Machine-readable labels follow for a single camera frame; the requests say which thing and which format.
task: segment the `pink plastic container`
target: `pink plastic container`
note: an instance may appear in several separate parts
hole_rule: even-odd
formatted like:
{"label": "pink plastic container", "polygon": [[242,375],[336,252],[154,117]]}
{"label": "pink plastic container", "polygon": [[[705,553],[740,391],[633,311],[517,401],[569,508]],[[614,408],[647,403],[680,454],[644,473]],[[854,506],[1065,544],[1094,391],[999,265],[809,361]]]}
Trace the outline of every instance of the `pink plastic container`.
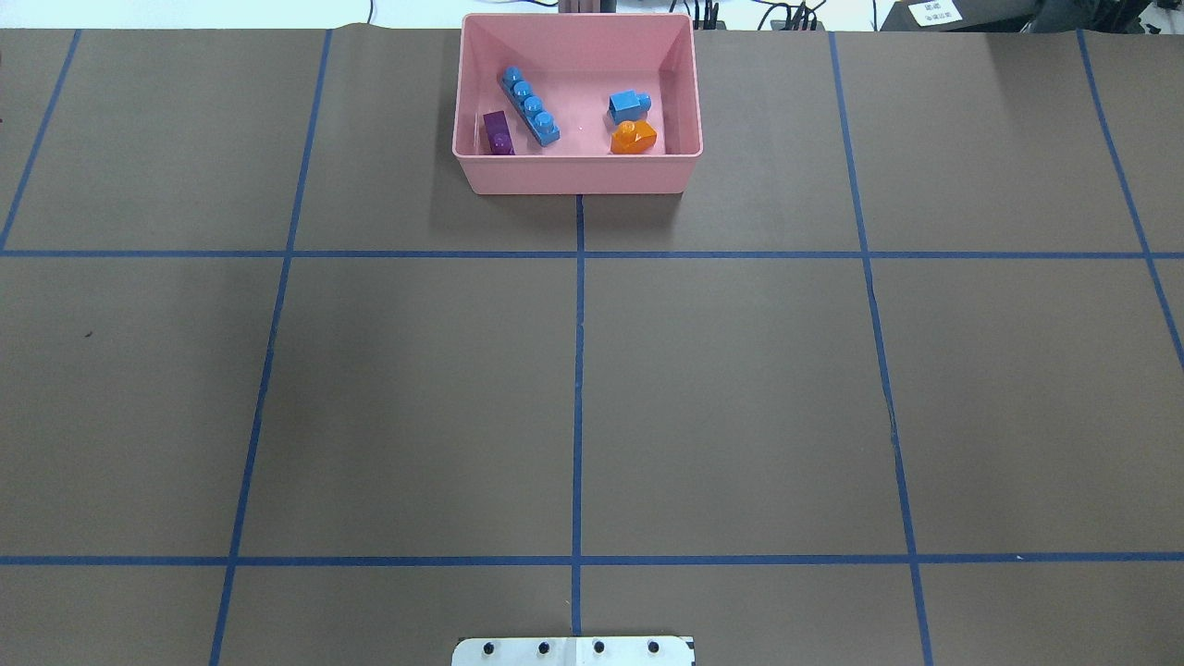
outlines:
{"label": "pink plastic container", "polygon": [[[555,116],[559,141],[530,136],[498,79],[517,65]],[[657,145],[609,152],[609,96],[648,92]],[[491,155],[481,117],[502,110],[514,155]],[[469,14],[461,31],[452,154],[478,194],[668,194],[687,188],[703,152],[686,14]]]}

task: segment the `small blue brick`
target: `small blue brick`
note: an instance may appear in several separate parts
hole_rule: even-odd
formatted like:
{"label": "small blue brick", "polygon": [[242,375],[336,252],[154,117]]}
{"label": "small blue brick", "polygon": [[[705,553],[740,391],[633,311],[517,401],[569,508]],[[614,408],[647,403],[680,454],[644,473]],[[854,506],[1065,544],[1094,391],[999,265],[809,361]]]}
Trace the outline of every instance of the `small blue brick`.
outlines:
{"label": "small blue brick", "polygon": [[642,120],[645,111],[650,110],[651,104],[650,96],[645,92],[624,90],[609,96],[609,115],[612,116],[614,124],[620,124],[626,120],[637,122]]}
{"label": "small blue brick", "polygon": [[540,146],[548,146],[559,140],[555,117],[542,105],[542,100],[534,94],[530,82],[522,78],[522,70],[515,66],[506,68],[500,83],[502,91],[514,103],[514,108]]}

